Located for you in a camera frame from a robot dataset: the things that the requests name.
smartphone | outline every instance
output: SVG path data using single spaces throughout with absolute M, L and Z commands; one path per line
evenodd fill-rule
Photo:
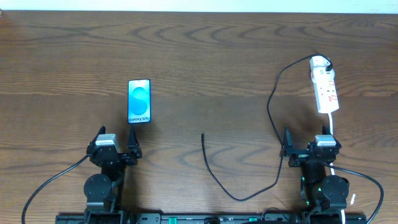
M 127 120 L 130 124 L 151 121 L 150 80 L 130 80 L 127 97 Z

black cord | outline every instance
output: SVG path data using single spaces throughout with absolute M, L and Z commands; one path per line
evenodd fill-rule
M 340 170 L 340 171 L 343 171 L 343 172 L 347 172 L 347 173 L 349 173 L 349 174 L 354 174 L 354 175 L 363 177 L 363 178 L 368 179 L 368 180 L 370 180 L 371 182 L 375 183 L 375 184 L 379 187 L 379 189 L 380 189 L 380 199 L 379 199 L 379 203 L 377 204 L 376 209 L 374 210 L 373 214 L 372 214 L 372 215 L 370 216 L 370 218 L 366 221 L 366 224 L 369 224 L 369 223 L 373 220 L 373 218 L 377 215 L 377 213 L 378 213 L 379 210 L 380 210 L 381 204 L 383 203 L 383 198 L 384 198 L 383 186 L 382 186 L 377 180 L 373 179 L 372 177 L 370 177 L 370 176 L 368 176 L 368 175 L 361 174 L 361 173 L 359 173 L 359 172 L 355 172 L 355 171 L 352 171 L 352 170 L 349 170 L 349 169 L 340 168 L 340 167 L 337 167 L 337 166 L 331 166 L 331 165 L 327 164 L 326 162 L 323 162 L 322 160 L 320 160 L 317 156 L 315 156 L 315 157 L 317 158 L 318 162 L 321 163 L 322 165 L 324 165 L 325 167 L 333 168 L 333 169 L 336 169 L 336 170 Z
M 90 155 L 86 155 L 85 157 L 83 157 L 82 159 L 79 160 L 79 162 L 75 163 L 74 165 L 72 165 L 71 167 L 67 168 L 66 170 L 62 171 L 61 173 L 51 177 L 48 181 L 44 182 L 44 184 L 42 184 L 33 194 L 32 196 L 30 196 L 30 199 L 26 202 L 24 210 L 22 211 L 22 224 L 25 224 L 25 216 L 26 216 L 26 211 L 27 208 L 29 207 L 29 204 L 32 202 L 33 198 L 38 194 L 38 192 L 40 192 L 47 184 L 49 184 L 51 181 L 55 180 L 56 178 L 60 177 L 61 175 L 71 171 L 73 168 L 75 168 L 76 166 L 78 166 L 79 164 L 81 164 L 84 160 L 87 159 L 87 157 L 89 157 Z
M 276 136 L 278 137 L 278 140 L 279 140 L 281 146 L 283 146 L 283 142 L 282 142 L 282 139 L 281 139 L 280 136 L 279 136 L 278 130 L 276 130 L 275 124 L 274 124 L 274 122 L 273 122 L 273 120 L 272 120 L 272 118 L 271 118 L 271 114 L 270 114 L 270 112 L 269 112 L 269 102 L 271 101 L 272 96 L 274 96 L 274 93 L 275 93 L 276 88 L 277 88 L 277 86 L 278 86 L 278 82 L 279 82 L 280 75 L 282 74 L 282 72 L 284 72 L 286 69 L 290 68 L 291 66 L 293 66 L 293 65 L 295 65 L 295 64 L 297 64 L 297 63 L 299 63 L 299 62 L 301 62 L 302 60 L 305 60 L 305 59 L 308 59 L 308 58 L 312 58 L 312 57 L 314 57 L 314 56 L 322 56 L 322 57 L 324 57 L 324 58 L 330 63 L 330 65 L 327 66 L 326 71 L 330 71 L 330 70 L 333 68 L 333 64 L 331 63 L 331 61 L 330 61 L 327 57 L 325 57 L 324 55 L 322 55 L 322 54 L 313 54 L 313 55 L 309 55 L 309 56 L 306 56 L 306 57 L 304 57 L 304 58 L 301 58 L 300 60 L 297 60 L 297 61 L 291 63 L 290 65 L 284 67 L 284 69 L 282 69 L 282 70 L 279 72 L 279 74 L 278 74 L 278 76 L 277 76 L 277 78 L 276 78 L 275 87 L 274 87 L 273 91 L 271 92 L 271 94 L 269 95 L 268 102 L 267 102 L 267 112 L 268 112 L 269 120 L 271 121 L 271 125 L 272 125 L 272 127 L 274 128 L 275 134 L 276 134 Z
M 277 207 L 271 207 L 271 208 L 268 208 L 267 210 L 265 210 L 265 211 L 262 213 L 262 215 L 261 215 L 261 221 L 262 221 L 262 219 L 265 219 L 265 215 L 266 215 L 266 214 L 269 212 L 269 210 L 271 210 L 271 209 L 277 210 L 280 214 L 282 214 L 282 215 L 284 216 L 284 218 L 286 219 L 286 221 L 289 221 L 289 219 L 285 216 L 285 214 L 283 214 L 283 212 L 280 211 L 279 208 L 277 208 Z
M 276 180 L 275 180 L 275 182 L 274 182 L 273 184 L 271 184 L 270 186 L 268 186 L 268 187 L 266 187 L 266 188 L 264 188 L 264 189 L 262 189 L 262 190 L 260 190 L 260 191 L 258 191 L 258 192 L 256 192 L 256 193 L 254 193 L 254 194 L 252 194 L 252 195 L 250 195 L 250 196 L 248 196 L 248 197 L 246 197 L 246 198 L 244 198 L 244 199 L 238 199 L 238 198 L 232 196 L 232 195 L 223 187 L 223 185 L 218 181 L 218 179 L 214 176 L 213 172 L 210 170 L 210 167 L 209 167 L 209 164 L 207 163 L 207 158 L 206 158 L 206 151 L 205 151 L 205 134 L 204 134 L 204 133 L 201 134 L 201 148 L 202 148 L 202 151 L 203 151 L 203 158 L 204 158 L 204 160 L 205 160 L 205 165 L 206 165 L 207 171 L 210 173 L 210 175 L 213 177 L 213 179 L 217 182 L 217 184 L 221 187 L 221 189 L 223 189 L 223 191 L 224 191 L 230 198 L 232 198 L 233 200 L 235 200 L 235 201 L 237 201 L 237 202 L 244 202 L 244 201 L 247 201 L 247 200 L 249 200 L 249 199 L 251 199 L 251 198 L 253 198 L 253 197 L 255 197 L 255 196 L 257 196 L 257 195 L 259 195 L 259 194 L 261 194 L 261 193 L 263 193 L 263 192 L 265 192 L 266 190 L 269 190 L 269 189 L 273 188 L 273 186 L 275 186 L 276 183 L 278 183 L 279 175 L 280 175 L 280 170 L 282 169 L 283 157 L 280 158 L 278 174 L 277 174 Z

white wall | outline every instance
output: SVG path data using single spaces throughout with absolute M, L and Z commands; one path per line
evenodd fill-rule
M 398 0 L 0 0 L 3 10 L 398 13 Z

white power strip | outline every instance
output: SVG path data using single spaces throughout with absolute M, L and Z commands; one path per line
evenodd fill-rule
M 330 62 L 322 56 L 315 56 L 310 60 L 311 79 L 319 113 L 331 113 L 339 108 L 334 81 L 335 71 L 326 70 L 329 64 Z

wood grain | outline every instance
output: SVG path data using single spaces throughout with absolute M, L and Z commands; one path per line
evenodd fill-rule
M 277 73 L 320 52 L 335 65 L 343 145 L 336 165 L 368 174 L 386 191 L 374 223 L 397 223 L 398 19 L 390 15 L 174 12 L 5 12 L 0 22 L 0 219 L 20 222 L 32 192 L 85 154 L 101 125 L 125 145 L 127 81 L 152 80 L 153 122 L 137 126 L 144 157 L 128 168 L 133 210 L 300 210 L 300 170 L 284 162 L 280 182 L 248 202 L 228 198 L 271 183 L 279 143 L 266 114 Z M 271 102 L 279 131 L 297 145 L 319 133 L 307 62 L 286 71 Z M 83 184 L 100 170 L 86 161 L 44 188 L 27 223 L 53 223 L 85 209 Z M 379 192 L 338 173 L 356 194 L 350 212 L 373 212 Z

